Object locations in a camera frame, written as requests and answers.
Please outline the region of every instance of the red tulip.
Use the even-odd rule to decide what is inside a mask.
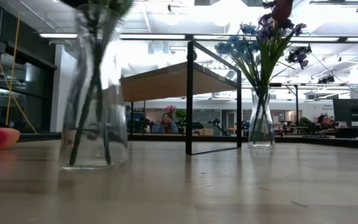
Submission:
[[[0,150],[13,146],[19,140],[20,132],[12,128],[0,128]]]
[[[273,9],[272,17],[275,21],[283,21],[288,19],[292,12],[293,0],[277,0],[277,4]]]

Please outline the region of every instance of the yellow cable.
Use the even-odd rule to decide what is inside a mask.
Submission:
[[[4,79],[5,79],[5,83],[9,89],[9,91],[12,91],[12,88],[9,86],[9,83],[7,82],[7,79],[6,79],[6,75],[5,75],[5,72],[4,72],[4,68],[2,67],[2,63],[0,61],[0,69],[1,69],[1,72],[2,74],[4,75]],[[19,111],[23,114],[23,117],[24,119],[27,121],[27,123],[30,125],[30,127],[32,128],[32,130],[34,131],[35,134],[37,134],[37,131],[35,130],[35,128],[33,127],[33,125],[30,123],[29,119],[27,119],[27,116],[24,114],[22,108],[20,107],[19,103],[17,102],[16,100],[16,97],[14,95],[12,95],[12,99],[15,101]]]
[[[19,38],[19,28],[20,28],[20,16],[21,16],[22,4],[19,4],[19,13],[17,15],[17,27],[16,27],[16,38],[15,38],[15,48],[13,50],[13,63],[12,63],[12,72],[11,72],[11,83],[9,87],[9,99],[7,101],[7,108],[6,108],[6,121],[5,125],[9,124],[9,109],[11,107],[11,98],[12,98],[12,82],[13,82],[13,74],[15,70],[15,62],[16,62],[16,49],[17,49],[17,40]]]

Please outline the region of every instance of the woman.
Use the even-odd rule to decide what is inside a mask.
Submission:
[[[331,125],[331,121],[327,115],[318,117],[317,122],[320,124],[318,134],[325,134],[328,131],[334,131],[335,126]]]
[[[172,119],[172,115],[164,113],[161,118],[160,124],[155,124],[152,129],[153,133],[177,133],[178,127]]]

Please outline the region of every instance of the table surface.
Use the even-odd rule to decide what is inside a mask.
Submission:
[[[0,152],[0,223],[358,224],[358,149],[244,143],[186,156],[183,142],[130,142],[124,167],[68,172],[58,144]]]

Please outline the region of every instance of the glass vase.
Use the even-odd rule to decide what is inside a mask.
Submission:
[[[75,12],[80,46],[65,108],[62,169],[102,169],[127,161],[127,126],[116,52],[121,17],[94,4]]]
[[[252,88],[253,107],[249,125],[249,147],[274,147],[274,126],[269,101],[269,86]]]

